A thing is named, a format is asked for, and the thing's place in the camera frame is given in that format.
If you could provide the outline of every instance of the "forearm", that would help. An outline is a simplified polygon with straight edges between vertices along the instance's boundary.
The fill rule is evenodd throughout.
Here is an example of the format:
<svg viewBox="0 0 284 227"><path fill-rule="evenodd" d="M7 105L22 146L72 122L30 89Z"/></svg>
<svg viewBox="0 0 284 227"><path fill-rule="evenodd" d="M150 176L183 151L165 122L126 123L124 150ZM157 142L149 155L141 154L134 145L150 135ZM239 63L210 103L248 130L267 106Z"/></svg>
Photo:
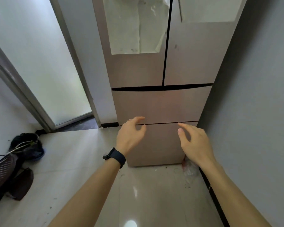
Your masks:
<svg viewBox="0 0 284 227"><path fill-rule="evenodd" d="M94 226L119 168L120 163L117 160L106 160L68 201L49 227Z"/></svg>
<svg viewBox="0 0 284 227"><path fill-rule="evenodd" d="M202 168L231 227L270 226L216 161Z"/></svg>

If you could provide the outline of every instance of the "dark floor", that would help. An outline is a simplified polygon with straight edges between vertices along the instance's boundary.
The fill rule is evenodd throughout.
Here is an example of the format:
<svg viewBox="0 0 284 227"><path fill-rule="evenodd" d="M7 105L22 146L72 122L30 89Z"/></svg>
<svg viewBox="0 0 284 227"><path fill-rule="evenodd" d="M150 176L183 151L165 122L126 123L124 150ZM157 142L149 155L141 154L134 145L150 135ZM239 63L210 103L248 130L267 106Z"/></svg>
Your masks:
<svg viewBox="0 0 284 227"><path fill-rule="evenodd" d="M85 118L78 122L72 123L65 127L59 128L54 132L64 132L64 131L78 131L78 130L89 130L89 129L97 129L98 125L94 116Z"/></svg>

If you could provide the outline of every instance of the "person's right hand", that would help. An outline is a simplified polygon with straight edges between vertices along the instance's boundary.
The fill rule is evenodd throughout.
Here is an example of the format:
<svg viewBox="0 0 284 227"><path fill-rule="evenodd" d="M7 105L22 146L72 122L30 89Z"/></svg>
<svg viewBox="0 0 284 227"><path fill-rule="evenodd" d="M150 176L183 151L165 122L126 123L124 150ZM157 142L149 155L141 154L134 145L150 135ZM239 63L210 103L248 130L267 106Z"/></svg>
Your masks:
<svg viewBox="0 0 284 227"><path fill-rule="evenodd" d="M178 129L181 147L191 161L198 164L201 168L216 161L209 138L203 129L180 122L178 125L185 128L190 134L191 140L188 141L184 130L182 128Z"/></svg>

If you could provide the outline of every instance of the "person's left hand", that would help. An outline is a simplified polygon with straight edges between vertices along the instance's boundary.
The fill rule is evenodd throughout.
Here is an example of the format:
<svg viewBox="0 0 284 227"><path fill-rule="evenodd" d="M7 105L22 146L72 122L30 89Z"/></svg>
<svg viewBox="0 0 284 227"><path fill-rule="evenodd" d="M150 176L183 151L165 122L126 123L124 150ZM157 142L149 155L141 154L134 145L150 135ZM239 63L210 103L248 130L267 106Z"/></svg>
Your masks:
<svg viewBox="0 0 284 227"><path fill-rule="evenodd" d="M133 149L144 138L146 125L144 124L140 130L136 130L136 124L145 117L137 116L129 119L124 123L117 135L116 150L121 152L125 157L131 149Z"/></svg>

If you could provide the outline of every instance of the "hand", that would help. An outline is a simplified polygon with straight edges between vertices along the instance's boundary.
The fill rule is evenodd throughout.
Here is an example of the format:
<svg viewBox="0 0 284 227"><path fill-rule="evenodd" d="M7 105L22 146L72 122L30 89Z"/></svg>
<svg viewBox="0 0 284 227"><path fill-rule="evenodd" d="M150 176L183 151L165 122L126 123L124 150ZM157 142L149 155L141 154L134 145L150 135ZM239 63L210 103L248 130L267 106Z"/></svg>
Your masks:
<svg viewBox="0 0 284 227"><path fill-rule="evenodd" d="M125 157L131 149L133 149L144 138L146 125L144 124L140 130L136 130L136 124L145 117L135 117L124 123L117 135L116 150L121 152Z"/></svg>
<svg viewBox="0 0 284 227"><path fill-rule="evenodd" d="M182 128L178 129L181 147L190 160L198 164L201 168L216 162L213 155L213 148L203 129L180 122L178 125L185 128L190 134L191 141L188 141L184 130Z"/></svg>

